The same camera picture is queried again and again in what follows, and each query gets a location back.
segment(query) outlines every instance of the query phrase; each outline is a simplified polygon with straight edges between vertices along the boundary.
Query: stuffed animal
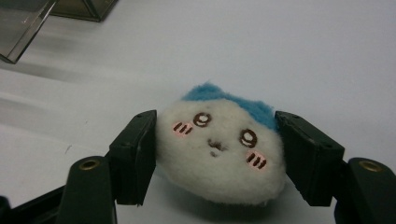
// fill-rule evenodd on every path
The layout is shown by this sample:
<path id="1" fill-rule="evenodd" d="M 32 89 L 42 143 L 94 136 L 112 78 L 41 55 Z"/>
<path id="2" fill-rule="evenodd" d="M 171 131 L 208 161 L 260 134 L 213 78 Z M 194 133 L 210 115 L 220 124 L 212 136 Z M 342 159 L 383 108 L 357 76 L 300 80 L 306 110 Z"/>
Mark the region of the stuffed animal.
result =
<path id="1" fill-rule="evenodd" d="M 286 173 L 274 113 L 206 83 L 157 119 L 157 161 L 175 184 L 215 203 L 261 204 Z"/>

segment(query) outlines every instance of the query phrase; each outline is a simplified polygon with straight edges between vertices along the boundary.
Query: embroidered eye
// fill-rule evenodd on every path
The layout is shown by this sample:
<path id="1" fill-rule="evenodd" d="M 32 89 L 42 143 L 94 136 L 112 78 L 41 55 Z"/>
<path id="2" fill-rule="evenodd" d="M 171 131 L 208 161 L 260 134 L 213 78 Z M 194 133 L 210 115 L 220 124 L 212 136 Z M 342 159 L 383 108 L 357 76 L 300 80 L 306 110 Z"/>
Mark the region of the embroidered eye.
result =
<path id="1" fill-rule="evenodd" d="M 245 129 L 241 132 L 239 136 L 239 142 L 245 147 L 253 148 L 257 144 L 257 136 L 250 129 Z"/>
<path id="2" fill-rule="evenodd" d="M 204 128 L 208 125 L 208 123 L 212 120 L 212 116 L 206 113 L 199 113 L 194 117 L 194 124 L 198 127 Z"/>

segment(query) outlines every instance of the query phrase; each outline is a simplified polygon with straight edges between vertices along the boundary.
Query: blue fur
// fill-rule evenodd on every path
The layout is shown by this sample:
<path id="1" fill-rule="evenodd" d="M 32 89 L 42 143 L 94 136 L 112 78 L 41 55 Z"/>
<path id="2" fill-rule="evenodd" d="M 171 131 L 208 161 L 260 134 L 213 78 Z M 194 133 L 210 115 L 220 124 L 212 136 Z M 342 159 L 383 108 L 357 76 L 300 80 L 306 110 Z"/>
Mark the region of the blue fur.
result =
<path id="1" fill-rule="evenodd" d="M 233 96 L 230 93 L 222 91 L 218 86 L 211 83 L 205 83 L 193 88 L 182 98 L 182 100 L 185 101 L 209 101 L 219 99 L 226 99 L 237 103 L 257 122 L 266 126 L 268 129 L 276 131 L 276 121 L 271 106 L 266 105 L 261 101 L 250 101 L 241 97 Z"/>

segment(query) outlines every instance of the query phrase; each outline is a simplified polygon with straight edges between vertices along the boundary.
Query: scratch on table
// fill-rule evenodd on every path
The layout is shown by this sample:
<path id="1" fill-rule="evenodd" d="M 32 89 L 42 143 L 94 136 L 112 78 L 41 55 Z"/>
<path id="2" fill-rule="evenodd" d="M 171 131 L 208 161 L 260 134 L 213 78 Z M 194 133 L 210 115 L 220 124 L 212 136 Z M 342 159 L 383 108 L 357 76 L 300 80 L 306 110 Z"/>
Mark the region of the scratch on table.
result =
<path id="1" fill-rule="evenodd" d="M 69 151 L 69 149 L 72 147 L 72 145 L 68 146 L 66 151 L 64 152 L 64 155 L 66 155 L 66 153 Z"/>

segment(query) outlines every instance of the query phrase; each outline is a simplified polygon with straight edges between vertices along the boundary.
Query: white surface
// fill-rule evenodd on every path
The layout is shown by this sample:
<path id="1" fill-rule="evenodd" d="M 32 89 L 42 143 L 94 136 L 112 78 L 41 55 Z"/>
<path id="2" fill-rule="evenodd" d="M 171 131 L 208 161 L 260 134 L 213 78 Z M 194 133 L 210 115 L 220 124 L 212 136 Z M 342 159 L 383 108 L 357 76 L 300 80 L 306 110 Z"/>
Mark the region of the white surface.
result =
<path id="1" fill-rule="evenodd" d="M 16 65 L 0 63 L 0 194 L 12 206 L 104 155 L 127 122 L 208 80 L 309 120 L 396 170 L 396 2 L 120 0 L 103 23 L 49 17 Z M 120 223 L 334 223 L 291 183 L 266 208 L 224 208 L 157 171 Z"/>

